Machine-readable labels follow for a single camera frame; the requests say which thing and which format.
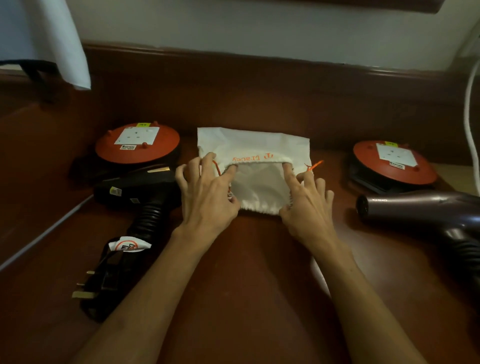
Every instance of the white cord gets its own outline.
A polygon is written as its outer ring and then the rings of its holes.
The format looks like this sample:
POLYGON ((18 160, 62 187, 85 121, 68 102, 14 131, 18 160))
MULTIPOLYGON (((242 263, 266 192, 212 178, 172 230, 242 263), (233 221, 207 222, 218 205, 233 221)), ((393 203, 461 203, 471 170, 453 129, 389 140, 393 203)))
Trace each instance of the white cord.
POLYGON ((475 62, 470 77, 468 78, 467 91, 465 93, 465 109, 463 111, 463 126, 465 128, 465 136, 467 137, 468 147, 472 155, 473 161, 473 179, 475 180, 475 187, 477 188, 477 195, 480 196, 480 167, 479 156, 473 141, 472 132, 470 130, 470 99, 472 96, 473 82, 475 81, 475 75, 477 74, 478 67, 480 66, 480 60, 475 62))

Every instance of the white wall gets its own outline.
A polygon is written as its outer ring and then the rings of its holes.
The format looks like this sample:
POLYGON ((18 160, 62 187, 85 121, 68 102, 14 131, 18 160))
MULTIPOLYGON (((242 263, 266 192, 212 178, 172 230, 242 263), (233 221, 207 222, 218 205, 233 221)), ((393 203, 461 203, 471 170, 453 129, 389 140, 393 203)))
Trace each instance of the white wall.
POLYGON ((480 0, 438 14, 281 0, 67 0, 84 40, 387 68, 444 70, 480 0))

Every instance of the hand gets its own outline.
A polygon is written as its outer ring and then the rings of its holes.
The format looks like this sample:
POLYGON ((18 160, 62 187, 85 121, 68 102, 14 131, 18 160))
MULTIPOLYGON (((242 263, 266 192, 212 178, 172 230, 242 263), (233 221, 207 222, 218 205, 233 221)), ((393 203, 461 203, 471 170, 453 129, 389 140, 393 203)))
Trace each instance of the hand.
POLYGON ((240 210, 240 202, 235 197, 228 200, 228 186, 235 177, 237 166, 232 165, 221 176, 215 177, 215 157, 216 154, 212 152, 204 158, 197 157, 188 166, 179 166, 175 173, 181 190, 183 213, 183 222, 177 232, 180 231, 188 239, 201 241, 205 251, 240 210), (187 167, 190 175, 188 182, 183 175, 187 167))
POLYGON ((341 242, 332 220, 333 191, 325 192, 325 180, 315 181, 311 171, 295 177, 290 163, 283 163, 283 173, 293 203, 283 206, 279 215, 290 234, 313 255, 335 249, 341 242))

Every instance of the purple hair dryer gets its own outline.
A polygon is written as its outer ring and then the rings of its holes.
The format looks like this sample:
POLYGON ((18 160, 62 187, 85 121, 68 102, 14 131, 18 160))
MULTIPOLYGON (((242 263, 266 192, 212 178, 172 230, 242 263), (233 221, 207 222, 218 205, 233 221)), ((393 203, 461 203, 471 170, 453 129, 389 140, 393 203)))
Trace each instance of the purple hair dryer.
POLYGON ((360 196, 357 212, 363 221, 420 225, 436 230, 442 250, 469 280, 480 303, 480 197, 462 192, 414 191, 360 196))

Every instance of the drawstring bag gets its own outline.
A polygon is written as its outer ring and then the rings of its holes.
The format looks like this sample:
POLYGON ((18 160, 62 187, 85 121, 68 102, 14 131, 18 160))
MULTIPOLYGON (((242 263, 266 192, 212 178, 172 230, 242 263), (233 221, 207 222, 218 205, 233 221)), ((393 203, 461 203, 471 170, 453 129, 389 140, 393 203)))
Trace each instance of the drawstring bag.
POLYGON ((291 163, 295 173, 311 165, 310 140, 288 134, 198 128, 197 145, 202 158, 208 152, 216 154, 221 173, 232 164, 238 166, 232 194, 241 208, 264 214, 278 215, 279 209, 290 202, 282 163, 291 163))

